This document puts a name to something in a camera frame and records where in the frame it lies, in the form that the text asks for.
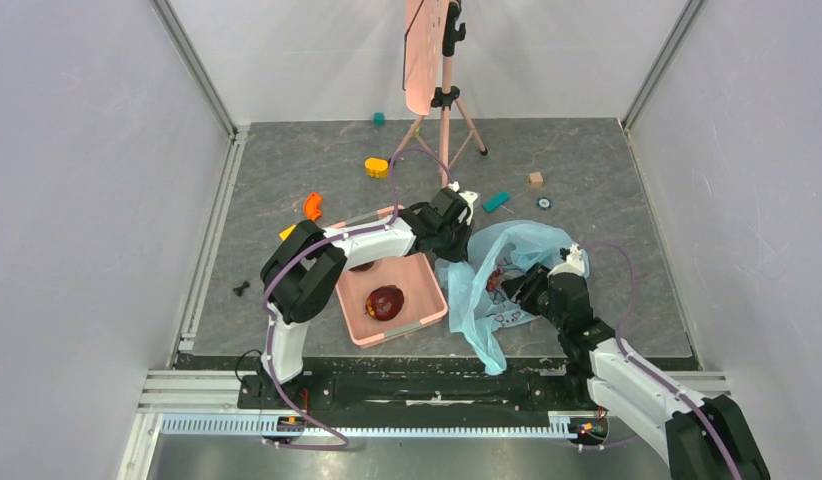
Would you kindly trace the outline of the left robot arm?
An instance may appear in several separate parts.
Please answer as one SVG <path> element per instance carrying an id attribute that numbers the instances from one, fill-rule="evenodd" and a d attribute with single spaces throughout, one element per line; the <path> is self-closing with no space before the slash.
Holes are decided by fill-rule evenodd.
<path id="1" fill-rule="evenodd" d="M 467 260 L 478 199 L 477 192 L 453 182 L 428 202 L 396 206 L 372 222 L 334 229 L 300 222 L 260 272 L 261 306 L 268 316 L 265 397 L 282 408 L 299 399 L 308 322 L 325 308 L 342 273 L 419 253 L 452 263 Z"/>

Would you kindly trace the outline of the light blue plastic bag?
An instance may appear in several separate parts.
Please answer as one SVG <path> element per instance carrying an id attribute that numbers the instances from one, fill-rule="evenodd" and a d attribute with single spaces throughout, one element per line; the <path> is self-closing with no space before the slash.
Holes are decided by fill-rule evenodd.
<path id="1" fill-rule="evenodd" d="M 471 235 L 468 259 L 438 259 L 435 273 L 448 303 L 448 326 L 460 333 L 488 375 L 506 370 L 505 354 L 494 333 L 530 322 L 534 316 L 509 300 L 502 287 L 536 264 L 563 264 L 561 251 L 577 243 L 564 230 L 528 220 L 494 224 Z"/>

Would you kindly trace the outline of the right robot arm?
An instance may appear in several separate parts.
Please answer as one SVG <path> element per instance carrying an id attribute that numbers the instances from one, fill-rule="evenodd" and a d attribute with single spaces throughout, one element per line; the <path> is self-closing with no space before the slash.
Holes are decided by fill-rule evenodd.
<path id="1" fill-rule="evenodd" d="M 674 380 L 595 315 L 587 281 L 537 264 L 501 284 L 509 299 L 548 320 L 568 362 L 564 392 L 622 420 L 666 463 L 674 479 L 768 479 L 771 474 L 740 406 Z"/>

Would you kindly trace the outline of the red fake apple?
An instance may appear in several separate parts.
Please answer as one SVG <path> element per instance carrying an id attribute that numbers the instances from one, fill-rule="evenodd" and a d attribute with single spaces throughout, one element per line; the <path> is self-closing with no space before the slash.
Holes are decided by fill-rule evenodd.
<path id="1" fill-rule="evenodd" d="M 365 300 L 366 314 L 376 321 L 393 320 L 405 305 L 405 295 L 396 285 L 385 285 L 371 291 Z"/>

